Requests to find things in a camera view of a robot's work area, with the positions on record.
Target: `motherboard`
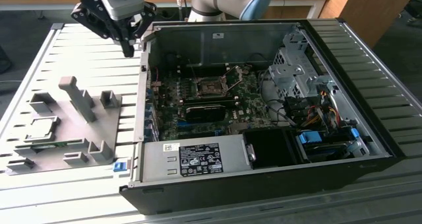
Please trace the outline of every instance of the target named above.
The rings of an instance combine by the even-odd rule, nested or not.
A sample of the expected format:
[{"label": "motherboard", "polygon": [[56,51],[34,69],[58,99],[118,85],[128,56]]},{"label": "motherboard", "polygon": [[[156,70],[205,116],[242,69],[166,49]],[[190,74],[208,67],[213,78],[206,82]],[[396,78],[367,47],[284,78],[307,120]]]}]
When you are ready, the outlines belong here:
[{"label": "motherboard", "polygon": [[230,135],[272,127],[257,76],[249,65],[234,65],[212,72],[184,68],[156,77],[158,139]]}]

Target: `warning label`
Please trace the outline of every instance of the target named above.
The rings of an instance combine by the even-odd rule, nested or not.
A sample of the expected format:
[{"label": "warning label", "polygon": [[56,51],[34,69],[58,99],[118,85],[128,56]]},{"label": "warning label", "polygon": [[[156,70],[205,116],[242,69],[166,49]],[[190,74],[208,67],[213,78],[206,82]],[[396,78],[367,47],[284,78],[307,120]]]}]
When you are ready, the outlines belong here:
[{"label": "warning label", "polygon": [[178,147],[182,177],[222,172],[217,143]]}]

